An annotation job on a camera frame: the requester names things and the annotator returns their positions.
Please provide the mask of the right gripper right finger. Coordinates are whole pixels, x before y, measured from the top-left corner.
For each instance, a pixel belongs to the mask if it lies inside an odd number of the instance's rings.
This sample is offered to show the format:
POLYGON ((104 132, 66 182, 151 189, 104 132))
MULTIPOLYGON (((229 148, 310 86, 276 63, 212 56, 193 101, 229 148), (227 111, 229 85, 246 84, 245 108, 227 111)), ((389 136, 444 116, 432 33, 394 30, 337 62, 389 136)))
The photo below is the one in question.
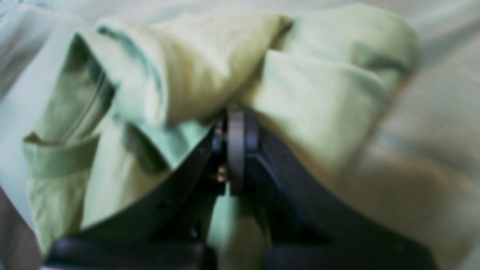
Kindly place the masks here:
POLYGON ((230 191, 263 218, 262 270, 436 270, 427 248, 358 213, 322 186, 253 111, 227 118, 230 191))

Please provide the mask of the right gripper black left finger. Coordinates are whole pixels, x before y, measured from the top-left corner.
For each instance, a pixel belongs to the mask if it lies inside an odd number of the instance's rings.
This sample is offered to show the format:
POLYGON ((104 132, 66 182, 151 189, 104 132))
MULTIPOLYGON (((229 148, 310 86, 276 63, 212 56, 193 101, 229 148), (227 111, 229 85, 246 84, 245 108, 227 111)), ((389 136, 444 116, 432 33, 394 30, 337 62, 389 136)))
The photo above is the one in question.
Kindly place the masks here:
POLYGON ((119 214, 58 240, 46 270, 216 270, 206 243, 216 199, 226 191, 227 118, 183 163, 119 214))

